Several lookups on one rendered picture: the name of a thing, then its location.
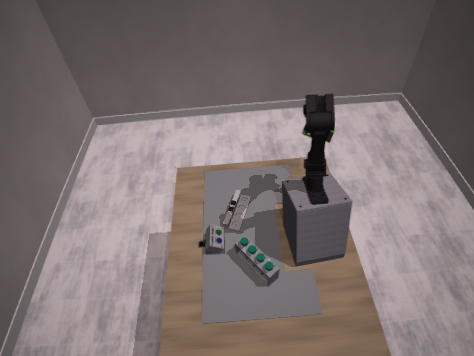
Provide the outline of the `grey flat mat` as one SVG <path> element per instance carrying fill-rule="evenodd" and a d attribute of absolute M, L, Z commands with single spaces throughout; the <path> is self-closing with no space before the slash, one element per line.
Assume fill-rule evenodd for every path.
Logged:
<path fill-rule="evenodd" d="M 323 314 L 313 268 L 285 271 L 274 204 L 288 179 L 289 165 L 204 171 L 203 239 L 223 227 L 236 190 L 251 200 L 240 231 L 224 228 L 224 254 L 203 247 L 202 324 Z M 280 268 L 270 286 L 236 253 L 244 235 Z"/>

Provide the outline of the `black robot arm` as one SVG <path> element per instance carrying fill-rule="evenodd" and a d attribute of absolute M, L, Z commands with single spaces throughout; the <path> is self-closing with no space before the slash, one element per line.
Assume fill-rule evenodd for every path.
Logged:
<path fill-rule="evenodd" d="M 334 131 L 335 128 L 334 95 L 306 95 L 303 115 L 307 117 L 306 131 L 310 131 L 312 138 L 311 149 L 307 154 L 307 159 L 304 160 L 306 176 L 303 177 L 303 181 L 311 204 L 327 204 L 329 199 L 323 186 L 323 177 L 326 177 L 324 149 L 330 131 Z"/>

